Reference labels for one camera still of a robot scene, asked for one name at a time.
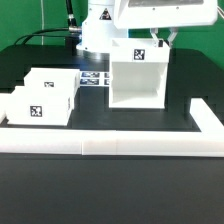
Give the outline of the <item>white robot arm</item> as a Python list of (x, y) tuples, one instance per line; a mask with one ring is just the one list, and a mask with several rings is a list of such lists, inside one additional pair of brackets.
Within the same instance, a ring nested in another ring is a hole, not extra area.
[(169, 28), (171, 44), (180, 27), (213, 25), (218, 0), (88, 0), (78, 51), (102, 60), (110, 53), (112, 38), (127, 38), (130, 29), (149, 29), (153, 38), (159, 28)]

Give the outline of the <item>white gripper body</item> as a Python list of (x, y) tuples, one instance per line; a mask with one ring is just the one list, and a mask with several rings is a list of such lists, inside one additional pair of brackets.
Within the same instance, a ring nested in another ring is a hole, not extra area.
[(145, 29), (213, 25), (218, 0), (115, 0), (117, 28)]

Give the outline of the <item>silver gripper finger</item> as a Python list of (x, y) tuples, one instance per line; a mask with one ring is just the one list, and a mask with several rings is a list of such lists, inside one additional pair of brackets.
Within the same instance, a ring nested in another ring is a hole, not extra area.
[(158, 28), (150, 28), (150, 34), (151, 34), (151, 37), (153, 38), (156, 46), (159, 46), (160, 40), (159, 40), (159, 38), (157, 36), (157, 34), (158, 34)]
[(169, 29), (169, 31), (170, 31), (170, 34), (167, 38), (167, 41), (168, 41), (169, 45), (172, 45), (172, 42), (175, 40), (175, 38), (178, 34), (178, 28), (172, 27), (172, 28)]

